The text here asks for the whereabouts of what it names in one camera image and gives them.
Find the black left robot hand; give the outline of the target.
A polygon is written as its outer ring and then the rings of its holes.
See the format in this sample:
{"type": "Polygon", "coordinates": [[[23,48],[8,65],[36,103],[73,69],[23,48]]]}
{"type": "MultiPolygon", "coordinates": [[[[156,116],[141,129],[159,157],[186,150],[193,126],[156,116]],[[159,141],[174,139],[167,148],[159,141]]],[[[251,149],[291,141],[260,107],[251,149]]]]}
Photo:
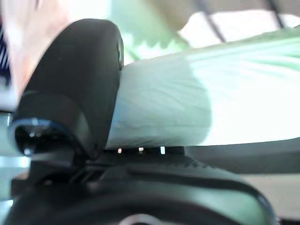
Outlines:
{"type": "Polygon", "coordinates": [[[275,225],[238,175],[172,146],[105,150],[124,51],[107,20],[68,25],[44,53],[8,126],[31,158],[13,178],[6,225],[275,225]]]}

